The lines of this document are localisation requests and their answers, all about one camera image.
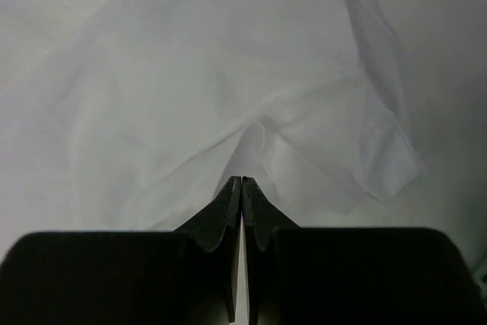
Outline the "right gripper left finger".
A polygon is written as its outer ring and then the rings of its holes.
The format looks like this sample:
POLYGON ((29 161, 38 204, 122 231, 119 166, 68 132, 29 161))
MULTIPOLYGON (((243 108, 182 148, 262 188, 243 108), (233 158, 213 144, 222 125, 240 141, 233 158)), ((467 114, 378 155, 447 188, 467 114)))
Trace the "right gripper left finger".
POLYGON ((3 324, 229 324, 241 179, 174 231, 26 234, 1 264, 3 324))

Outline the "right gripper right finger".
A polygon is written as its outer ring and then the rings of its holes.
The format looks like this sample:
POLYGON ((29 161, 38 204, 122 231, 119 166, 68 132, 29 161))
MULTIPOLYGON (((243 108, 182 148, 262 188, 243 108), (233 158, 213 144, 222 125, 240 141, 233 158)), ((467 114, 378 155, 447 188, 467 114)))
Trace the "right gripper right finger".
POLYGON ((484 324, 460 251, 430 228, 302 228, 242 180, 251 324, 484 324))

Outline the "white t shirt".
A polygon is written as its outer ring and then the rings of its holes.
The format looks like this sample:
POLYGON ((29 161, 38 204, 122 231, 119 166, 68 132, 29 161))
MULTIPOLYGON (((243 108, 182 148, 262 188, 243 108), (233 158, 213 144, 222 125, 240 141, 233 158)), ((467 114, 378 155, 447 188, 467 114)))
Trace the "white t shirt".
POLYGON ((422 173, 377 0, 1 0, 1 233, 175 225, 230 175, 342 211, 422 173))

